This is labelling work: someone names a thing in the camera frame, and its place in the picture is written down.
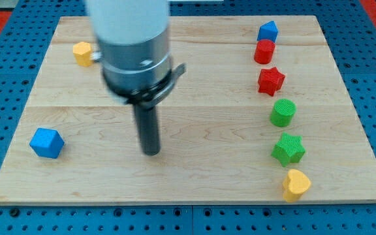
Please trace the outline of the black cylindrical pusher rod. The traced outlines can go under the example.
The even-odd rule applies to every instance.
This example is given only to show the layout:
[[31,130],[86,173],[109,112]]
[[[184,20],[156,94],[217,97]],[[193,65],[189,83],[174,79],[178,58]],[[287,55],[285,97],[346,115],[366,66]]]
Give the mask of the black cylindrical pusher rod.
[[160,152],[159,122],[156,107],[133,106],[140,147],[145,155],[153,156]]

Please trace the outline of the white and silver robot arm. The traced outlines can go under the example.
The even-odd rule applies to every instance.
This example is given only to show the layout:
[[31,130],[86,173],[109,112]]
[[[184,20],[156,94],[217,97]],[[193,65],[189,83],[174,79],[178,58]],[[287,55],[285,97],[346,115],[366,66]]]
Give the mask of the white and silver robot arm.
[[172,65],[167,0],[87,0],[102,77],[133,106],[144,154],[161,150],[156,106],[172,92],[185,65]]

